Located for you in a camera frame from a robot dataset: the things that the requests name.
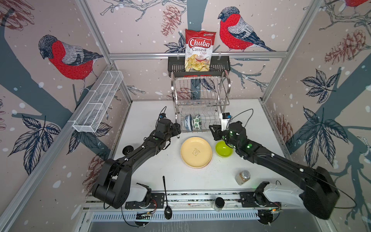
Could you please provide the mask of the blue floral white bowl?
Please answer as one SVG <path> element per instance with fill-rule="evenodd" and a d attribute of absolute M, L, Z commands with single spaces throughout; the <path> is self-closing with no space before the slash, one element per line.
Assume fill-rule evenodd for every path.
<path fill-rule="evenodd" d="M 184 128 L 185 128 L 186 131 L 193 131 L 191 114 L 188 114 L 188 115 L 185 116 L 183 124 L 184 124 Z"/>

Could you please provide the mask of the lime green bowl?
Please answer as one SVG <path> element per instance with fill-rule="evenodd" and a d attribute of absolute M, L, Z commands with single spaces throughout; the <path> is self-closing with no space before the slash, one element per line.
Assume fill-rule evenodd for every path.
<path fill-rule="evenodd" d="M 219 141 L 215 145 L 215 151 L 217 155 L 222 158 L 230 157 L 233 154 L 233 148 L 230 148 L 229 146 L 227 146 L 224 141 Z"/>

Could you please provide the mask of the yellow cream plate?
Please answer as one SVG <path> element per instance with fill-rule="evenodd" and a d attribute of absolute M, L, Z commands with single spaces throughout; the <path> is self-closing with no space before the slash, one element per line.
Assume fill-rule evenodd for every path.
<path fill-rule="evenodd" d="M 191 137 L 186 139 L 180 149 L 183 162 L 195 169 L 207 166 L 213 155 L 210 144 L 203 138 Z"/>

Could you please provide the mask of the green leaf pattern bowl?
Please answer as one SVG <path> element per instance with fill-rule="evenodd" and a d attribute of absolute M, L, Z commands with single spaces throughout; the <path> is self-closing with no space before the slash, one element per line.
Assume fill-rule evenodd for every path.
<path fill-rule="evenodd" d="M 199 131 L 202 129 L 202 117 L 200 114 L 192 118 L 192 125 L 194 130 Z"/>

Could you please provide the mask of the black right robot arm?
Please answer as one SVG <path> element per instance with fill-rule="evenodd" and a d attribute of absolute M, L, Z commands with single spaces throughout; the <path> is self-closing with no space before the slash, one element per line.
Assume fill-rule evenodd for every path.
<path fill-rule="evenodd" d="M 220 125 L 210 125 L 209 129 L 214 140 L 223 140 L 241 158 L 276 172 L 302 189 L 303 193 L 299 198 L 314 216 L 324 220 L 330 218 L 340 193 L 326 169 L 313 169 L 276 155 L 263 145 L 248 139 L 246 129 L 240 121 L 232 123 L 226 130 L 222 130 Z"/>

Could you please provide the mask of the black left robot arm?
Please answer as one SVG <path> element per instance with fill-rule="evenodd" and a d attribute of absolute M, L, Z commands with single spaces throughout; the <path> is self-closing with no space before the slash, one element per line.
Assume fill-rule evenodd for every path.
<path fill-rule="evenodd" d="M 132 174 L 149 158 L 165 150 L 172 137 L 180 134 L 180 124 L 166 118 L 158 120 L 155 130 L 137 149 L 122 158 L 104 162 L 92 188 L 92 196 L 115 209 L 120 208 L 129 196 Z"/>

